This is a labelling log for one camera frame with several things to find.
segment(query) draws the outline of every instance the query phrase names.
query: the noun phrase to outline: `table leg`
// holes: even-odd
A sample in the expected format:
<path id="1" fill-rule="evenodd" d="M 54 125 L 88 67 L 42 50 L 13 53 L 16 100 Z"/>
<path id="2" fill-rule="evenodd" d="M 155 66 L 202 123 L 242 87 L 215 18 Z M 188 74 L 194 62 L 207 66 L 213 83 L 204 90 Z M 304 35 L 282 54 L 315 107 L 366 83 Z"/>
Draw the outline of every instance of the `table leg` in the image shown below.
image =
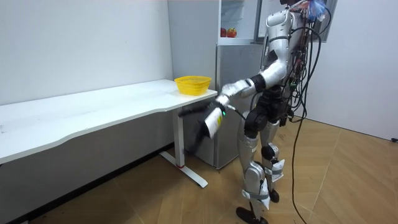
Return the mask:
<path id="1" fill-rule="evenodd" d="M 180 171 L 184 172 L 187 176 L 189 176 L 192 180 L 194 180 L 200 187 L 204 188 L 207 186 L 207 181 L 185 166 L 184 132 L 182 125 L 183 123 L 182 123 L 182 118 L 178 117 L 178 113 L 181 111 L 181 109 L 182 108 L 173 110 L 175 158 L 172 157 L 167 152 L 161 152 L 160 155 L 163 156 L 172 164 L 174 164 L 176 167 L 178 167 Z"/>

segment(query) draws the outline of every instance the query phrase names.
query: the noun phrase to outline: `yellow basket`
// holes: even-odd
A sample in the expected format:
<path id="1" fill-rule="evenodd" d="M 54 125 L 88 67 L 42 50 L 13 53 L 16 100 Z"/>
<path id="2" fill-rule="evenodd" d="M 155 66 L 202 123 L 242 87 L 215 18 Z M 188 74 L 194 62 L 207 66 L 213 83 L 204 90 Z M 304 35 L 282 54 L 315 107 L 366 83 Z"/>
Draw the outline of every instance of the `yellow basket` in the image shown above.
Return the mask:
<path id="1" fill-rule="evenodd" d="M 178 90 L 180 93 L 186 95 L 198 96 L 206 92 L 210 86 L 211 78 L 199 77 L 199 76 L 186 76 L 176 78 L 174 80 L 177 83 Z"/>

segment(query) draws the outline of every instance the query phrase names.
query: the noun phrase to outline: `white desk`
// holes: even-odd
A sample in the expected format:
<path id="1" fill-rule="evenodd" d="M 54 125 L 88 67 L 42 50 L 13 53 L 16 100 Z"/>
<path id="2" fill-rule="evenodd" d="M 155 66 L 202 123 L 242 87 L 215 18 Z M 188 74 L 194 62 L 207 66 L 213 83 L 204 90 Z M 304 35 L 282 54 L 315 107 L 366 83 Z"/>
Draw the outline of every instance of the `white desk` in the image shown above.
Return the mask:
<path id="1" fill-rule="evenodd" d="M 0 164 L 115 124 L 173 110 L 176 159 L 166 152 L 161 155 L 205 187 L 207 182 L 185 167 L 182 119 L 177 114 L 183 106 L 216 95 L 213 90 L 201 96 L 183 95 L 175 82 L 157 80 L 3 105 L 0 106 Z"/>

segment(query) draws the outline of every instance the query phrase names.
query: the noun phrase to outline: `robot elbow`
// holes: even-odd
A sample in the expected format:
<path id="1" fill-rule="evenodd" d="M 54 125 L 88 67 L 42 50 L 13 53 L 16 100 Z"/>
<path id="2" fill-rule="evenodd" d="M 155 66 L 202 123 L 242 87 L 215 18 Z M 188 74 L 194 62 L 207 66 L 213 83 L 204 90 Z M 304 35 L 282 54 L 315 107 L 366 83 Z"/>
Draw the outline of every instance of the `robot elbow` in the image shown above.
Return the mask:
<path id="1" fill-rule="evenodd" d="M 287 62 L 276 60 L 267 69 L 260 72 L 259 74 L 263 77 L 266 83 L 266 89 L 278 85 L 286 76 L 287 73 Z"/>

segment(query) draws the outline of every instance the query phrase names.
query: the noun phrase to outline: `floor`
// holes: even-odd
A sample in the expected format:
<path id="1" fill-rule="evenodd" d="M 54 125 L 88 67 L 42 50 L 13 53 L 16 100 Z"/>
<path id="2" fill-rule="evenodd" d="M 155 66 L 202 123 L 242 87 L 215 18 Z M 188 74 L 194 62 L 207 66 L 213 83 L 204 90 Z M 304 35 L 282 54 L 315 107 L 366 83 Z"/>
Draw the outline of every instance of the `floor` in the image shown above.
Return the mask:
<path id="1" fill-rule="evenodd" d="M 286 165 L 276 187 L 281 200 L 264 211 L 270 224 L 302 223 L 291 201 L 296 130 L 296 124 L 288 124 L 274 139 Z M 188 156 L 187 165 L 208 181 L 205 189 L 157 156 L 31 223 L 243 223 L 234 212 L 237 206 L 248 208 L 239 160 L 215 170 Z M 307 223 L 398 223 L 396 143 L 305 120 L 295 177 L 295 199 Z"/>

